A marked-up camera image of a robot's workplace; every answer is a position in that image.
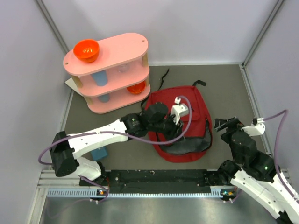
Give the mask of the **red backpack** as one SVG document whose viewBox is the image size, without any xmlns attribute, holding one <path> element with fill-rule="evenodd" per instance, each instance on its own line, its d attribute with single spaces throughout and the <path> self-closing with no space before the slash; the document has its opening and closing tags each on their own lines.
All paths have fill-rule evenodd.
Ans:
<svg viewBox="0 0 299 224">
<path fill-rule="evenodd" d="M 191 103 L 192 119 L 187 132 L 179 141 L 168 145 L 154 145 L 155 150 L 163 159 L 173 163 L 187 163 L 200 159 L 212 146 L 212 119 L 196 84 L 205 86 L 206 83 L 197 80 L 193 85 L 175 86 L 159 89 L 149 94 L 141 102 L 141 108 L 147 109 L 156 102 L 162 102 L 171 109 L 175 97 L 185 96 Z"/>
</svg>

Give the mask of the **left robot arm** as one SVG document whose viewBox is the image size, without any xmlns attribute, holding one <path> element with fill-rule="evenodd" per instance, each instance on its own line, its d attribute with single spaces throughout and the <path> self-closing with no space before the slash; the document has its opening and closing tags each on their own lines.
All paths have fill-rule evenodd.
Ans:
<svg viewBox="0 0 299 224">
<path fill-rule="evenodd" d="M 188 113 L 186 104 L 175 104 L 169 110 L 165 104 L 158 102 L 140 113 L 128 114 L 109 125 L 85 133 L 66 135 L 64 131 L 59 132 L 50 148 L 55 175 L 65 177 L 75 174 L 101 185 L 107 176 L 104 166 L 83 155 L 113 143 L 142 138 L 149 131 L 174 139 L 182 132 L 181 117 Z"/>
</svg>

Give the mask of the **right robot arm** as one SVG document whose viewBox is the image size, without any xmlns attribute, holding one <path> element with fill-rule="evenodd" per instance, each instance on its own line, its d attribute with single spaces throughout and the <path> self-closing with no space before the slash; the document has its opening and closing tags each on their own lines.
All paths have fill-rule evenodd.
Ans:
<svg viewBox="0 0 299 224">
<path fill-rule="evenodd" d="M 218 168 L 222 184 L 239 188 L 263 206 L 278 224 L 299 222 L 299 196 L 287 182 L 272 157 L 259 151 L 254 136 L 263 135 L 266 127 L 262 118 L 245 126 L 237 117 L 216 119 L 215 130 L 225 132 L 221 139 L 231 149 L 232 160 Z"/>
</svg>

